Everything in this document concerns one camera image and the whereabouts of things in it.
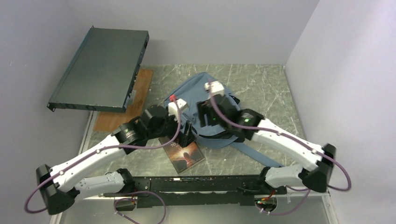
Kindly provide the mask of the dark cover book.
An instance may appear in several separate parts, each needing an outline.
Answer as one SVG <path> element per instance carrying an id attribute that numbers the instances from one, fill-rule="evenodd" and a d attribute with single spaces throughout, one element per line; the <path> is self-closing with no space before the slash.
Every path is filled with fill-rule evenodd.
<path id="1" fill-rule="evenodd" d="M 178 174 L 205 160 L 205 156 L 196 142 L 192 142 L 186 147 L 181 147 L 173 141 L 163 148 Z"/>

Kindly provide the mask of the blue backpack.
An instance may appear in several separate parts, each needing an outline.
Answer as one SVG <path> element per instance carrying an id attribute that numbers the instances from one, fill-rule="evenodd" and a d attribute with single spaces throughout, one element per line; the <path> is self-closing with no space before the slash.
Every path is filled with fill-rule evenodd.
<path id="1" fill-rule="evenodd" d="M 170 103 L 171 95 L 187 102 L 189 108 L 182 114 L 182 124 L 184 125 L 187 121 L 191 122 L 191 132 L 198 144 L 212 149 L 231 146 L 264 166 L 281 167 L 280 163 L 237 140 L 236 136 L 227 133 L 223 127 L 219 125 L 200 126 L 197 104 L 209 99 L 209 93 L 204 88 L 205 83 L 209 80 L 215 81 L 216 79 L 206 72 L 190 77 L 164 99 L 163 105 L 167 106 Z"/>

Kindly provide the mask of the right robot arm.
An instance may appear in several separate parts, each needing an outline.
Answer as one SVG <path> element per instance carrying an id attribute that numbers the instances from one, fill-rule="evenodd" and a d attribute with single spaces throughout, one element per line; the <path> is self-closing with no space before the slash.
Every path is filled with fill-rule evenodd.
<path id="1" fill-rule="evenodd" d="M 321 146 L 305 141 L 281 129 L 254 110 L 239 109 L 227 96 L 215 95 L 214 101 L 220 112 L 237 126 L 223 120 L 210 100 L 197 103 L 201 126 L 220 125 L 239 140 L 270 144 L 297 162 L 294 166 L 264 168 L 257 181 L 260 192 L 268 194 L 275 188 L 287 185 L 305 186 L 316 192 L 326 192 L 334 167 L 335 146 Z"/>

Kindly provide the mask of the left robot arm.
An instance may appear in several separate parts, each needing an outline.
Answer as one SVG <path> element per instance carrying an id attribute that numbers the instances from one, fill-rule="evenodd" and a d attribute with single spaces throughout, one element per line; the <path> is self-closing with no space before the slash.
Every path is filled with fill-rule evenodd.
<path id="1" fill-rule="evenodd" d="M 167 107 L 153 105 L 75 158 L 53 167 L 44 164 L 37 168 L 37 182 L 45 210 L 55 215 L 69 209 L 77 200 L 94 195 L 130 195 L 136 189 L 135 181 L 125 168 L 108 175 L 88 175 L 104 163 L 137 149 L 148 149 L 146 144 L 151 139 L 168 137 L 191 143 L 192 135 L 180 131 L 181 115 L 188 107 L 182 99 L 168 103 Z"/>

